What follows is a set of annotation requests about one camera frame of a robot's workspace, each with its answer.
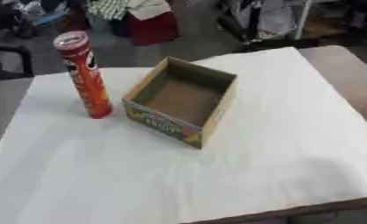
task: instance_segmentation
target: bag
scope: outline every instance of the bag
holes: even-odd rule
[[[173,41],[179,37],[178,22],[172,12],[139,20],[129,14],[129,32],[135,46],[146,46]]]

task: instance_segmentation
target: cardboard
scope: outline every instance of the cardboard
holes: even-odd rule
[[[124,98],[127,116],[201,149],[233,98],[236,76],[166,58]]]

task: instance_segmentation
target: table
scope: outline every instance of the table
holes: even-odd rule
[[[322,74],[335,86],[335,88],[348,100],[351,101],[351,103],[355,103],[354,105],[357,110],[362,111],[362,114],[367,116],[367,101],[364,101],[364,103],[359,103],[362,99],[365,99],[367,96],[366,94],[356,94],[356,89],[353,88],[353,85],[351,85],[349,82],[338,82],[343,81],[343,79],[340,79],[341,76],[338,76],[334,73],[335,67],[339,69],[340,63],[345,63],[346,69],[345,73],[350,72],[349,80],[351,82],[355,82],[353,74],[359,74],[358,80],[366,80],[367,81],[367,66],[363,64],[361,61],[359,61],[356,57],[354,57],[352,54],[347,52],[345,49],[339,47],[339,46],[331,46],[331,47],[322,47],[322,48],[315,48],[311,50],[304,50],[302,51],[304,55],[308,57],[308,59],[317,67],[318,70],[322,72]],[[6,82],[0,82],[0,91],[3,91],[4,86],[7,88],[10,87],[18,87],[16,90],[16,94],[13,96],[11,107],[7,107],[7,104],[2,105],[0,104],[0,134],[2,134],[2,130],[4,129],[4,126],[7,125],[8,121],[11,119],[11,116],[13,114],[13,109],[18,105],[18,101],[21,98],[21,95],[25,92],[29,84],[32,82],[32,80],[16,80],[16,81],[6,81]],[[328,211],[330,209],[341,209],[341,208],[353,208],[353,207],[363,207],[367,206],[367,199],[355,199],[348,202],[335,202],[335,203],[329,203],[327,205],[318,205],[318,206],[304,206],[304,207],[297,207],[293,209],[287,209],[287,210],[281,210],[281,211],[273,211],[273,212],[267,212],[267,213],[257,213],[257,214],[250,214],[245,215],[241,217],[236,218],[230,218],[227,220],[219,220],[216,223],[224,223],[227,221],[241,221],[241,220],[255,220],[255,219],[262,219],[262,218],[269,218],[269,217],[277,217],[277,216],[287,216],[287,215],[295,215],[295,214],[306,214],[306,213],[312,213],[312,212],[320,212],[320,211]]]
[[[367,120],[367,65],[337,45],[300,52]],[[31,83],[32,79],[0,81],[0,137]]]

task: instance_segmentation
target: gray floor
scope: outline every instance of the gray floor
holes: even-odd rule
[[[95,56],[100,67],[151,67],[165,56],[184,60],[200,60],[230,53],[239,46],[228,33],[219,31],[215,24],[216,10],[212,1],[186,5],[180,1],[173,6],[179,21],[180,38],[173,42],[133,46],[127,38],[118,38],[109,33],[101,21],[90,35]],[[53,38],[57,35],[53,26],[46,27],[40,34],[29,40],[18,40],[11,35],[2,35],[1,41],[24,44],[32,52],[36,74],[53,74],[65,71],[58,53],[53,49]],[[20,60],[16,55],[0,55],[4,66],[17,69]]]

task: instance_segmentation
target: clutter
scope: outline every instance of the clutter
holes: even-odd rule
[[[122,19],[128,2],[129,0],[88,0],[88,12],[106,20]]]
[[[155,18],[171,11],[169,3],[165,0],[130,0],[127,7],[130,14],[139,20]]]
[[[16,2],[12,5],[12,8],[21,11],[23,17],[28,21],[38,20],[46,14],[43,7],[41,7],[40,1],[32,1],[28,4]]]
[[[166,58],[123,102],[131,120],[201,149],[229,106],[235,83],[234,74]]]

